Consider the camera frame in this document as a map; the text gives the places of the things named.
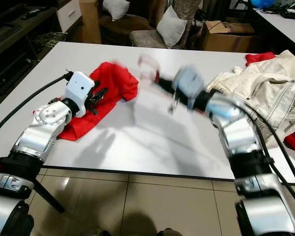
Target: beige jacket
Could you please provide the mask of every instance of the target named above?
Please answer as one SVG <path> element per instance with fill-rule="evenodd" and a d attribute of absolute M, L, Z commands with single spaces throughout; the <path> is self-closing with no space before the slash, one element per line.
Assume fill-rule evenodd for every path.
<path fill-rule="evenodd" d="M 211 89 L 234 95 L 252 106 L 272 125 L 281 141 L 295 132 L 295 56 L 288 50 L 274 59 L 218 75 L 208 85 L 207 91 Z M 276 147 L 266 125 L 259 119 L 257 124 L 267 146 Z"/>

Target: white desk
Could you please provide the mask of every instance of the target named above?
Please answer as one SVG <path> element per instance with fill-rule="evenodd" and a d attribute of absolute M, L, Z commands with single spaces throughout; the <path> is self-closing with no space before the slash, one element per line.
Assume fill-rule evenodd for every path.
<path fill-rule="evenodd" d="M 161 76 L 172 78 L 184 64 L 194 64 L 209 83 L 235 65 L 244 67 L 244 54 L 147 49 L 96 44 L 59 43 L 0 105 L 0 121 L 33 91 L 65 73 L 65 69 L 90 74 L 104 61 L 117 61 L 139 78 L 140 54 L 156 58 Z M 62 81 L 25 105 L 0 130 L 0 157 L 8 155 L 20 133 L 31 123 L 32 111 L 62 95 Z M 136 99 L 119 102 L 88 134 L 76 142 L 58 140 L 46 166 L 96 169 L 204 178 L 233 179 L 218 131 L 198 113 L 179 106 L 167 113 L 171 99 L 147 80 L 140 81 Z M 271 150 L 278 169 L 294 183 L 277 149 Z"/>
<path fill-rule="evenodd" d="M 281 15 L 265 14 L 259 9 L 256 12 L 295 43 L 295 20 L 285 19 Z"/>

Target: floor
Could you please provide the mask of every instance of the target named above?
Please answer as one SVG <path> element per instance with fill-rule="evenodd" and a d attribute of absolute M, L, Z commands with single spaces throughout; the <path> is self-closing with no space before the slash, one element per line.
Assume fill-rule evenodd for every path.
<path fill-rule="evenodd" d="M 154 236 L 165 228 L 183 236 L 240 235 L 231 182 L 54 169 L 42 169 L 37 180 L 66 212 L 33 191 L 32 236 L 84 236 L 96 226 L 113 236 Z"/>

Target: black tripod leg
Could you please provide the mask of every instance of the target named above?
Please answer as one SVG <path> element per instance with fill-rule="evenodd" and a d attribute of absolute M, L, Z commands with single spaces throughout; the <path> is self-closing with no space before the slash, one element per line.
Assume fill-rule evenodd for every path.
<path fill-rule="evenodd" d="M 50 205 L 52 205 L 59 213 L 64 212 L 63 206 L 36 179 L 34 180 L 34 190 Z"/>

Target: white pillow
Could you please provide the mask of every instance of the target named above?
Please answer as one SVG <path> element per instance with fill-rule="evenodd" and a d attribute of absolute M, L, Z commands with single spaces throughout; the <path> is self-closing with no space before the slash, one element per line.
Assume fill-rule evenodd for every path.
<path fill-rule="evenodd" d="M 121 19 L 128 11 L 130 2 L 126 0 L 104 0 L 103 10 L 108 11 L 113 21 Z"/>
<path fill-rule="evenodd" d="M 180 19 L 172 6 L 169 6 L 162 19 L 158 23 L 156 30 L 162 36 L 165 45 L 171 48 L 178 43 L 185 31 L 187 20 Z"/>

